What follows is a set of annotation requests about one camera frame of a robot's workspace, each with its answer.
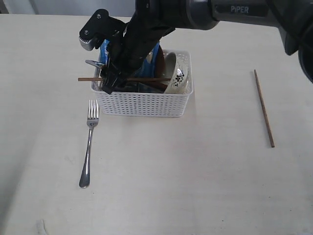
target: table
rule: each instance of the table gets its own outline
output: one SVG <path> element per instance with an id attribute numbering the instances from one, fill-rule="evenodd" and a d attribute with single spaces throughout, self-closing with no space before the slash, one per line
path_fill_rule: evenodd
<path id="1" fill-rule="evenodd" d="M 0 234 L 34 235 L 38 219 L 50 235 L 313 232 L 313 84 L 275 28 L 220 23 L 163 38 L 192 56 L 185 115 L 101 115 L 80 189 L 94 96 L 77 78 L 98 56 L 78 42 L 87 20 L 0 15 Z"/>

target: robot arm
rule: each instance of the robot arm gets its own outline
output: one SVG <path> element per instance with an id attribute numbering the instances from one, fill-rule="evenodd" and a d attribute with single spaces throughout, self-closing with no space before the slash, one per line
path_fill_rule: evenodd
<path id="1" fill-rule="evenodd" d="M 136 0 L 136 11 L 126 24 L 97 10 L 80 31 L 81 45 L 99 48 L 110 41 L 103 90 L 108 94 L 136 72 L 156 43 L 175 28 L 209 30 L 219 21 L 275 26 L 280 30 L 285 52 L 299 50 L 300 64 L 311 80 L 313 53 L 299 44 L 313 45 L 313 0 L 274 0 L 281 17 L 292 25 L 285 31 L 269 0 Z"/>

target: white plastic basket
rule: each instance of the white plastic basket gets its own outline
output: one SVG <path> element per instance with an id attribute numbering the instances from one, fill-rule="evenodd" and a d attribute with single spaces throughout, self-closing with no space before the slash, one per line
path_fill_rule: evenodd
<path id="1" fill-rule="evenodd" d="M 181 117 L 194 91 L 190 53 L 187 51 L 163 50 L 164 56 L 175 52 L 188 65 L 186 94 L 153 94 L 113 92 L 111 95 L 99 89 L 99 82 L 92 82 L 91 89 L 96 94 L 101 110 L 106 115 L 136 117 Z"/>

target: fork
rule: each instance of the fork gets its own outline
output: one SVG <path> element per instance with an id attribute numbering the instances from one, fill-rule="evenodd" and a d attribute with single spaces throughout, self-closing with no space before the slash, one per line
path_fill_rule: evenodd
<path id="1" fill-rule="evenodd" d="M 85 156 L 84 167 L 79 181 L 79 187 L 86 188 L 90 184 L 90 152 L 93 129 L 98 125 L 99 121 L 99 105 L 97 100 L 89 100 L 87 126 L 89 127 L 89 135 L 87 142 L 87 150 Z"/>

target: chopstick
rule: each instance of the chopstick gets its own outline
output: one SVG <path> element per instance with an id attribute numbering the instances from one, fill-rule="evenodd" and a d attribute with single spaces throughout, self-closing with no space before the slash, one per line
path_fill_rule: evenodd
<path id="1" fill-rule="evenodd" d="M 259 98 L 260 98 L 260 102 L 261 102 L 261 106 L 262 106 L 262 111 L 263 111 L 263 116 L 265 119 L 266 128 L 268 130 L 268 137 L 269 137 L 270 146 L 272 148 L 274 148 L 275 147 L 274 138 L 272 135 L 272 131 L 270 129 L 268 115 L 267 115 L 267 112 L 265 109 L 265 104 L 264 104 L 264 100 L 263 100 L 263 96 L 262 96 L 262 92 L 261 92 L 261 87 L 260 87 L 260 82 L 259 82 L 259 78 L 258 78 L 258 74 L 256 73 L 256 70 L 254 70 L 254 76 L 255 76 L 255 82 L 256 82 L 257 89 L 258 89 L 258 93 L 259 93 Z"/>
<path id="2" fill-rule="evenodd" d="M 162 82 L 170 81 L 170 78 L 156 78 L 156 77 L 129 77 L 127 81 L 129 82 Z M 101 77 L 79 77 L 79 82 L 101 82 L 103 79 Z"/>

